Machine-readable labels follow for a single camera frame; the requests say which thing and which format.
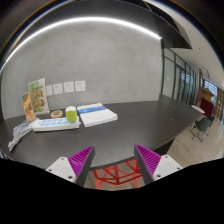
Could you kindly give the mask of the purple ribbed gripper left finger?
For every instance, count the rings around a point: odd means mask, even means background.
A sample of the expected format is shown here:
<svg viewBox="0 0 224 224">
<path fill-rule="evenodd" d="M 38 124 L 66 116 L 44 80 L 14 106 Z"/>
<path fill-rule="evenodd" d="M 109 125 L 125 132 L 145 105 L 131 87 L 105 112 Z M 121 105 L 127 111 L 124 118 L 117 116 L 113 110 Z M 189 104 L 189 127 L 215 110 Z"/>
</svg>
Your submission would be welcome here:
<svg viewBox="0 0 224 224">
<path fill-rule="evenodd" d="M 83 187 L 94 156 L 91 145 L 70 157 L 59 157 L 46 171 Z"/>
</svg>

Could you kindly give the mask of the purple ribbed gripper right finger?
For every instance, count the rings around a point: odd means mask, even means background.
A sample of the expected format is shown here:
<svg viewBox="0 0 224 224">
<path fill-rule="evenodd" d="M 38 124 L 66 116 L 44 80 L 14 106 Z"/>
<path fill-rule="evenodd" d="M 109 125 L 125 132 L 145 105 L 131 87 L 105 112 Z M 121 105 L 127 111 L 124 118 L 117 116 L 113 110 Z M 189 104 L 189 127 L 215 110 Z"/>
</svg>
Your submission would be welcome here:
<svg viewBox="0 0 224 224">
<path fill-rule="evenodd" d="M 169 155 L 159 155 L 141 145 L 134 145 L 134 155 L 145 184 L 150 184 L 182 169 Z"/>
</svg>

